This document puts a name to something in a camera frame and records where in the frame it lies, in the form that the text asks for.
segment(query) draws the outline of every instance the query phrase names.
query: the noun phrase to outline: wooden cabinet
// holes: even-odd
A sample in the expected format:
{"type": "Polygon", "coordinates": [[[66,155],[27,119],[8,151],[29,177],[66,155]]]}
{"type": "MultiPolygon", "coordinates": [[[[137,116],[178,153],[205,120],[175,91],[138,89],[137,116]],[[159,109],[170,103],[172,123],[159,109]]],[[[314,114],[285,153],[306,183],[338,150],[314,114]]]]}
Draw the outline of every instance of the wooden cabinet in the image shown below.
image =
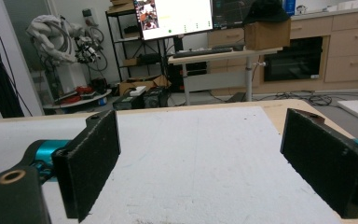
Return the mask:
{"type": "MultiPolygon", "coordinates": [[[[232,43],[243,43],[244,42],[244,31],[242,28],[227,29],[213,31],[208,34],[208,48],[212,48],[217,45],[225,45],[232,43]]],[[[221,73],[230,71],[245,71],[246,58],[236,58],[221,61],[208,62],[208,73],[221,73]]],[[[260,83],[260,69],[257,68],[254,71],[253,85],[258,86],[260,83]]],[[[216,95],[231,95],[237,91],[245,91],[244,87],[238,88],[225,88],[219,90],[213,90],[213,94],[216,95]]]]}
{"type": "Polygon", "coordinates": [[[330,35],[332,23],[332,17],[292,21],[292,26],[290,28],[290,38],[298,39],[330,35]]]}
{"type": "MultiPolygon", "coordinates": [[[[358,12],[333,13],[323,17],[292,20],[291,39],[314,36],[322,36],[324,39],[320,78],[265,82],[264,69],[258,67],[253,81],[254,93],[358,89],[358,12]]],[[[213,31],[209,34],[208,44],[212,47],[238,40],[243,40],[242,29],[213,31]]],[[[209,64],[209,68],[212,72],[222,69],[244,69],[244,63],[244,59],[235,62],[216,62],[209,64]]],[[[234,94],[236,91],[216,92],[224,95],[234,94]]]]}
{"type": "Polygon", "coordinates": [[[358,81],[358,13],[334,17],[325,82],[358,81]]]}

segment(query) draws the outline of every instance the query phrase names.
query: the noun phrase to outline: cardboard box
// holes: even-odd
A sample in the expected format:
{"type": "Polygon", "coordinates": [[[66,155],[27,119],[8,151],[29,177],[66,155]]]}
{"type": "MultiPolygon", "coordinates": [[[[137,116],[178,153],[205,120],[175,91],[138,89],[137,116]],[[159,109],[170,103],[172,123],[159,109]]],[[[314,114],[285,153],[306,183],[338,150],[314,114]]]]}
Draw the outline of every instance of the cardboard box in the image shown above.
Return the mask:
{"type": "Polygon", "coordinates": [[[257,21],[245,25],[246,49],[275,49],[290,46],[291,20],[257,21]]]}
{"type": "Polygon", "coordinates": [[[123,60],[123,66],[135,66],[136,64],[138,64],[138,62],[139,62],[138,58],[125,59],[123,60]]]}
{"type": "Polygon", "coordinates": [[[127,4],[122,4],[122,5],[114,5],[112,7],[109,7],[109,10],[106,11],[106,13],[109,15],[111,13],[118,13],[118,12],[122,12],[122,11],[129,11],[129,10],[134,10],[134,6],[133,3],[127,3],[127,4]]]}
{"type": "Polygon", "coordinates": [[[129,92],[132,88],[138,86],[146,86],[148,91],[152,87],[169,87],[171,82],[163,75],[152,76],[152,77],[131,77],[126,81],[121,82],[118,85],[120,95],[129,92]]]}
{"type": "Polygon", "coordinates": [[[124,5],[128,3],[132,3],[132,0],[110,0],[110,2],[116,6],[116,5],[124,5]]]}
{"type": "Polygon", "coordinates": [[[124,34],[124,38],[140,37],[139,32],[124,34]]]}

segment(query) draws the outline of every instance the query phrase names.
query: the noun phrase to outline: keyboard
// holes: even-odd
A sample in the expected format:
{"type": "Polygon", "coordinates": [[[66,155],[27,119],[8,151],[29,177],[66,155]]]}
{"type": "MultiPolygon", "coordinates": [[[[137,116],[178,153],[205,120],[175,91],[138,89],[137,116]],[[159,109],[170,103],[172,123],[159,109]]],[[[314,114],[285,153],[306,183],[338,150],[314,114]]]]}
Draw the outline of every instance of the keyboard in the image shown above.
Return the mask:
{"type": "Polygon", "coordinates": [[[231,44],[216,45],[216,46],[213,46],[212,49],[233,48],[233,50],[240,51],[240,50],[243,50],[244,46],[245,46],[245,43],[237,42],[237,43],[231,43],[231,44]]]}
{"type": "Polygon", "coordinates": [[[217,53],[226,53],[231,52],[231,48],[221,48],[221,49],[202,49],[202,50],[194,50],[194,51],[185,51],[185,52],[176,52],[173,54],[173,58],[185,58],[185,57],[193,57],[207,54],[217,54],[217,53]]]}

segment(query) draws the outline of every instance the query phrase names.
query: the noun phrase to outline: power strip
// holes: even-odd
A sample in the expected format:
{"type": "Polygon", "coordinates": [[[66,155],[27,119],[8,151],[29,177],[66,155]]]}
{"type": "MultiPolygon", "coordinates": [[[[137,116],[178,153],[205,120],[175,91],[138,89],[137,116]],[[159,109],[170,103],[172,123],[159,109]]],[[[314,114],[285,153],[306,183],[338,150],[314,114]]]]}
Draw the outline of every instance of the power strip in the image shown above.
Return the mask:
{"type": "Polygon", "coordinates": [[[146,86],[136,87],[135,91],[130,91],[130,96],[139,96],[146,91],[146,86]]]}

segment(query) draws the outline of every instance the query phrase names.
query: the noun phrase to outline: electronic equipment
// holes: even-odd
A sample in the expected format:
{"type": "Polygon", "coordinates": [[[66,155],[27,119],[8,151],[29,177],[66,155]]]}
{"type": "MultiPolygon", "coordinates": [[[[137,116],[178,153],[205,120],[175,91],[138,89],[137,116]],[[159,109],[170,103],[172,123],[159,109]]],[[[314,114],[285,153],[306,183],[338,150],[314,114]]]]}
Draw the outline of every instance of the electronic equipment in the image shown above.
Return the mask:
{"type": "Polygon", "coordinates": [[[319,78],[322,43],[321,36],[293,39],[290,47],[266,55],[264,81],[319,78]]]}
{"type": "Polygon", "coordinates": [[[144,95],[145,93],[139,96],[130,96],[130,93],[127,92],[112,103],[113,108],[115,110],[130,110],[130,109],[145,108],[144,95]]]}
{"type": "Polygon", "coordinates": [[[144,40],[213,29],[210,0],[135,0],[133,4],[144,40]]]}
{"type": "Polygon", "coordinates": [[[139,64],[159,63],[160,61],[161,56],[159,53],[141,54],[139,56],[139,64]]]}
{"type": "Polygon", "coordinates": [[[107,82],[104,77],[94,78],[91,81],[91,87],[100,94],[105,94],[107,89],[107,82]]]}
{"type": "Polygon", "coordinates": [[[212,0],[215,30],[242,27],[255,0],[212,0]]]}
{"type": "Polygon", "coordinates": [[[193,57],[193,56],[200,56],[206,54],[227,53],[231,51],[232,48],[190,50],[190,51],[176,52],[175,54],[173,54],[173,58],[185,58],[185,57],[193,57]]]}
{"type": "Polygon", "coordinates": [[[144,95],[145,108],[168,106],[168,92],[164,87],[151,88],[144,95]]]}
{"type": "Polygon", "coordinates": [[[232,48],[234,51],[243,51],[243,47],[245,47],[244,42],[236,42],[230,44],[215,45],[212,47],[212,49],[232,48]]]}
{"type": "Polygon", "coordinates": [[[98,22],[94,16],[94,15],[96,15],[95,9],[93,7],[83,9],[82,14],[83,14],[84,22],[86,23],[86,25],[98,26],[98,22]]]}

